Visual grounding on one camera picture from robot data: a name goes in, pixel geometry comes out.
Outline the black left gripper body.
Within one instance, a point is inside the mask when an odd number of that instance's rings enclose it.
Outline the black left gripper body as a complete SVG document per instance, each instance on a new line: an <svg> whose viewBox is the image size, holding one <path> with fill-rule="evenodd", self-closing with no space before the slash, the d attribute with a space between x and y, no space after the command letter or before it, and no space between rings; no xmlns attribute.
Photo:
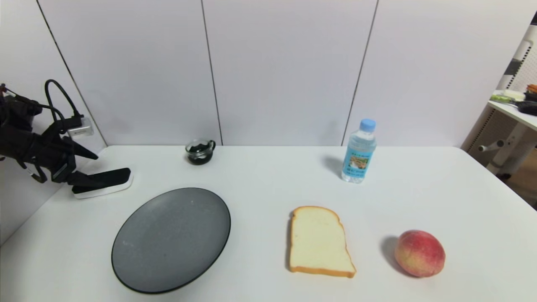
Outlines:
<svg viewBox="0 0 537 302"><path fill-rule="evenodd" d="M60 136L50 143L44 143L32 155L32 164L38 170L48 170L52 182L65 182L76 167L74 141L69 136Z"/></svg>

